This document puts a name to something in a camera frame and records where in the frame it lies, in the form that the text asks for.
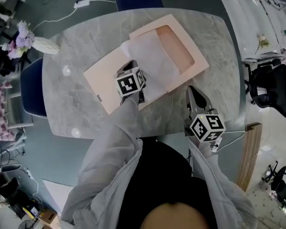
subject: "desk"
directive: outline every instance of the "desk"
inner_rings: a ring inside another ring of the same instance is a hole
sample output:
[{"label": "desk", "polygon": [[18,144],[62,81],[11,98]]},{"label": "desk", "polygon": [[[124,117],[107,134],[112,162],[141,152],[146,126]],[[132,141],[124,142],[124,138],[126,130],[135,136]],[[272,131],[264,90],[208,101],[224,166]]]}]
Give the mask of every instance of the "desk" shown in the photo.
[{"label": "desk", "polygon": [[42,87],[47,116],[55,135],[95,138],[107,113],[83,73],[129,39],[129,33],[172,14],[196,43],[210,67],[140,111],[142,136],[183,131],[188,116],[185,90],[193,84],[204,91],[225,120],[238,117],[239,67],[229,31],[223,19],[181,9],[122,11],[75,25],[53,40],[61,50],[43,59]]}]

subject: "gray floor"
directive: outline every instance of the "gray floor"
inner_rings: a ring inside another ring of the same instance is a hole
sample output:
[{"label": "gray floor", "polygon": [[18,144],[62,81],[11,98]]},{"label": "gray floor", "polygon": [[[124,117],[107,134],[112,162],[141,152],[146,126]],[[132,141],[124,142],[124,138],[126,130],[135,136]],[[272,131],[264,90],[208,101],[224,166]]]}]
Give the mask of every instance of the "gray floor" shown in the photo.
[{"label": "gray floor", "polygon": [[[15,16],[16,21],[25,20],[31,23],[31,27],[33,28],[43,20],[56,20],[70,14],[74,10],[73,5],[75,0],[59,0],[43,5],[42,3],[46,1],[49,0],[27,0],[26,3],[19,4]],[[166,7],[197,10],[222,17],[229,28],[234,45],[237,46],[231,22],[220,0],[163,0],[163,3]],[[63,21],[44,23],[36,29],[35,34],[37,36],[50,38],[62,30],[82,21],[116,11],[117,8],[114,3],[92,2],[90,6],[79,8],[71,17]],[[240,63],[238,48],[236,47],[235,50]],[[34,60],[38,57],[38,54],[33,51],[30,57],[31,60]],[[240,77],[243,79],[242,70],[240,70]],[[243,85],[241,85],[241,92],[245,92]],[[244,107],[245,95],[243,94],[240,101],[240,116],[244,114]],[[22,117],[25,121],[29,118],[25,114],[23,114]],[[242,124],[236,125],[233,122],[230,128],[241,130],[244,126]],[[34,118],[34,126],[27,127],[26,130],[28,137],[25,145],[26,155],[23,157],[18,156],[17,158],[19,158],[23,166],[27,166],[31,170],[33,176],[39,182],[39,195],[45,204],[54,209],[58,209],[48,191],[42,186],[42,179],[74,186],[76,184],[77,171],[85,152],[91,144],[91,140],[54,136],[51,133],[47,120],[39,118]],[[233,140],[235,136],[239,136],[239,134],[230,135],[228,139],[225,138],[223,142],[228,143],[230,140]],[[176,134],[167,136],[163,138],[163,140],[166,140],[168,143],[175,142],[178,146],[180,144],[178,142],[179,138],[182,139],[181,135]],[[231,169],[231,165],[233,165],[233,167],[238,166],[237,162],[241,153],[242,143],[237,141],[233,145],[230,145],[229,148],[223,150],[219,157],[219,163],[223,168],[223,172],[232,180],[236,179],[237,171]],[[18,171],[14,175],[18,178],[20,177],[19,181],[24,189],[30,193],[35,192],[36,184],[34,181],[28,179],[23,172]]]}]

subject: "person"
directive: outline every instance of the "person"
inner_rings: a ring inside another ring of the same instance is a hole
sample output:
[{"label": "person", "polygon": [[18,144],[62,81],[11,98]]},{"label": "person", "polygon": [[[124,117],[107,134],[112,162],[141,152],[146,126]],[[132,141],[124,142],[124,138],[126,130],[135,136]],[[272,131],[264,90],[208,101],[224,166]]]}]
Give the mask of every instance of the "person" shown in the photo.
[{"label": "person", "polygon": [[137,138],[138,93],[110,116],[83,160],[62,229],[256,228],[244,191],[220,171],[210,144],[188,138],[192,167],[154,139]]}]

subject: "black shirt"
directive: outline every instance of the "black shirt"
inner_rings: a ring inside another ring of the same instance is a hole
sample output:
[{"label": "black shirt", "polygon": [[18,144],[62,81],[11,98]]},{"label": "black shirt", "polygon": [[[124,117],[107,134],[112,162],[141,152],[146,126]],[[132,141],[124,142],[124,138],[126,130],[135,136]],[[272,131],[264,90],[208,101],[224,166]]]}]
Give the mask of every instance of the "black shirt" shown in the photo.
[{"label": "black shirt", "polygon": [[211,229],[217,228],[205,181],[192,177],[187,160],[168,145],[144,142],[138,166],[124,195],[117,229],[139,229],[153,209],[177,202],[195,208]]}]

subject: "cardboard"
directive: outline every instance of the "cardboard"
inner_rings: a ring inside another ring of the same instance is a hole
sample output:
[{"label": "cardboard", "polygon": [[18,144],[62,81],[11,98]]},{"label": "cardboard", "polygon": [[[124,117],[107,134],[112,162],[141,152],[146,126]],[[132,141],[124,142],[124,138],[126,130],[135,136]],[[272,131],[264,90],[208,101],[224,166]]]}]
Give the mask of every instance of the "cardboard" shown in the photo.
[{"label": "cardboard", "polygon": [[48,208],[44,209],[38,219],[46,226],[52,229],[61,229],[60,218],[58,217],[57,213],[53,210]]},{"label": "cardboard", "polygon": [[[166,86],[167,92],[172,91],[209,67],[196,44],[173,15],[169,14],[155,20],[130,33],[129,36],[132,39],[151,30],[157,31],[164,50],[180,71],[178,79]],[[121,102],[114,76],[130,60],[119,47],[100,59],[84,73],[89,85],[108,114],[111,114]],[[139,104],[139,110],[153,101]]]}]

